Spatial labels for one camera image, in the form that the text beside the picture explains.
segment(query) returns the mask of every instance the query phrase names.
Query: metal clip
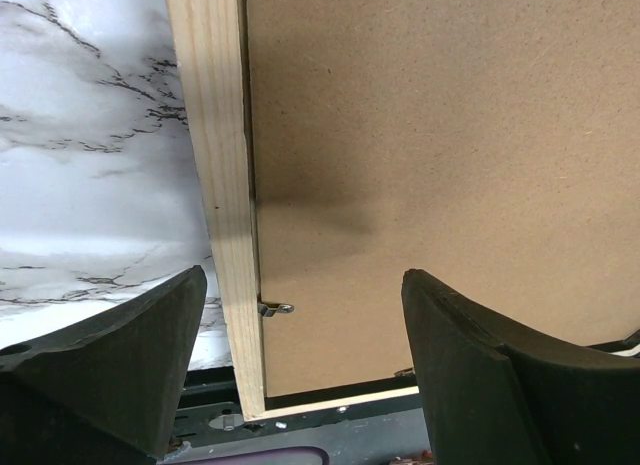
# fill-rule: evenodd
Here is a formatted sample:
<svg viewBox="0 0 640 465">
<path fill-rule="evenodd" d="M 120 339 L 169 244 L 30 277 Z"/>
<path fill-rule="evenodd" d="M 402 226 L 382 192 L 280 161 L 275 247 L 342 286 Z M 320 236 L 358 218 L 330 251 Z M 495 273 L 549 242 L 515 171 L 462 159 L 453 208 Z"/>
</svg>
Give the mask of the metal clip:
<svg viewBox="0 0 640 465">
<path fill-rule="evenodd" d="M 291 313 L 295 310 L 288 303 L 264 303 L 258 302 L 258 313 L 263 317 L 273 317 L 276 313 Z"/>
</svg>

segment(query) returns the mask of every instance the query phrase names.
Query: cardboard panel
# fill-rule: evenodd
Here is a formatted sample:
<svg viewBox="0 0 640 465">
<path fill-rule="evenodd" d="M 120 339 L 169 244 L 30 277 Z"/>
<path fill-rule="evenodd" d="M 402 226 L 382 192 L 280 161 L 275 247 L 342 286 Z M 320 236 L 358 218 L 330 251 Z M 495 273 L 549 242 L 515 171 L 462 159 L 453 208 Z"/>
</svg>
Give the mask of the cardboard panel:
<svg viewBox="0 0 640 465">
<path fill-rule="evenodd" d="M 247 0 L 267 394 L 409 367 L 408 268 L 640 324 L 640 0 Z"/>
</svg>

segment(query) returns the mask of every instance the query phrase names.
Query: wooden frame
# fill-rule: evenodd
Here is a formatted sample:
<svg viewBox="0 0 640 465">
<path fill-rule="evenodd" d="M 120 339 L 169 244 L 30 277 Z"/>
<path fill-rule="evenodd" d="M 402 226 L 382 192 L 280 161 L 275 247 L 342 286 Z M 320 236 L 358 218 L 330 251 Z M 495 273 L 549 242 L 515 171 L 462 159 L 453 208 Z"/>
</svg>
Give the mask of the wooden frame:
<svg viewBox="0 0 640 465">
<path fill-rule="evenodd" d="M 415 394 L 417 387 L 266 410 L 239 0 L 167 0 L 231 356 L 247 420 Z"/>
</svg>

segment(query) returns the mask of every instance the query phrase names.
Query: gray surface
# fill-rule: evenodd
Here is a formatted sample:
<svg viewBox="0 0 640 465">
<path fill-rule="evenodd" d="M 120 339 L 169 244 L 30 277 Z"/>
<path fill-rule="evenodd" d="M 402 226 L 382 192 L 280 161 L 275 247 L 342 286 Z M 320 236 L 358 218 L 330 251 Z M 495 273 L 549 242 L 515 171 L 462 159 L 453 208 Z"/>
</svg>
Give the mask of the gray surface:
<svg viewBox="0 0 640 465">
<path fill-rule="evenodd" d="M 422 410 L 393 413 L 335 425 L 282 433 L 270 437 L 202 447 L 185 452 L 175 464 L 257 450 L 292 446 L 315 446 L 329 452 L 331 465 L 378 465 L 389 463 L 395 456 L 410 455 L 429 448 Z M 315 457 L 286 459 L 257 458 L 247 465 L 319 465 Z"/>
</svg>

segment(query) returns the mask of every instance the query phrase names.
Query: marble surface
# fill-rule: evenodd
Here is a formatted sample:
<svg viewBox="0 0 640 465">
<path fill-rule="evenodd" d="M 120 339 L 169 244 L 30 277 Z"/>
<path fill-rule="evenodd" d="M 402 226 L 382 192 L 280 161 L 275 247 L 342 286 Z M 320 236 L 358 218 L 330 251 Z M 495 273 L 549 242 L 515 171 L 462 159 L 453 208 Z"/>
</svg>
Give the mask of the marble surface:
<svg viewBox="0 0 640 465">
<path fill-rule="evenodd" d="M 0 348 L 194 264 L 230 365 L 164 0 L 0 0 Z"/>
</svg>

